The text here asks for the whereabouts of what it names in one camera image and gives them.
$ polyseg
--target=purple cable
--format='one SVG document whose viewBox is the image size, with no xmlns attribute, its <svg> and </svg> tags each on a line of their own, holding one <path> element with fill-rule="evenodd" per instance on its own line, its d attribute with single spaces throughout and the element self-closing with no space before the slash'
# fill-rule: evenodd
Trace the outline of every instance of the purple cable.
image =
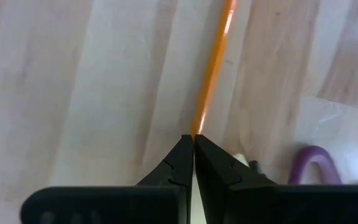
<svg viewBox="0 0 358 224">
<path fill-rule="evenodd" d="M 300 184 L 306 166 L 317 163 L 322 184 L 342 184 L 329 153 L 319 146 L 307 146 L 295 156 L 288 184 Z"/>
</svg>

